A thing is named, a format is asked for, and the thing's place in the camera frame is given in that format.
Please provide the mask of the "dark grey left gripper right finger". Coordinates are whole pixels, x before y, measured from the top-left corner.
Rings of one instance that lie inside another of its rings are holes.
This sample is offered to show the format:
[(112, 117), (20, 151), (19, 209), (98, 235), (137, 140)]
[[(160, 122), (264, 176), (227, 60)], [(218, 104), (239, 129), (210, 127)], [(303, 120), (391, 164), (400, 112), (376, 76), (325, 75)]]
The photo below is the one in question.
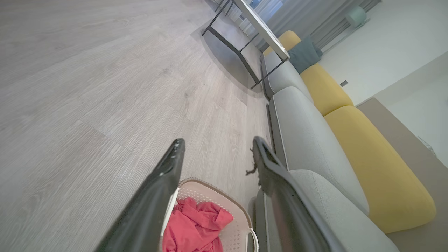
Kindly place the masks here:
[(341, 241), (282, 165), (266, 141), (253, 138), (253, 169), (259, 186), (271, 199), (283, 252), (344, 252)]

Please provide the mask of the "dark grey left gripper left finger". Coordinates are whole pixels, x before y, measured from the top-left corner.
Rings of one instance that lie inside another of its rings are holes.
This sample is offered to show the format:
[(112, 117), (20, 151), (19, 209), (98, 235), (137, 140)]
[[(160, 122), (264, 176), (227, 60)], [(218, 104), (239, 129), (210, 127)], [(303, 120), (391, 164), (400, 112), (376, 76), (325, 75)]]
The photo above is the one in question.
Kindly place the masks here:
[(158, 252), (170, 202), (180, 182), (185, 140), (175, 139), (154, 170), (144, 179), (97, 252)]

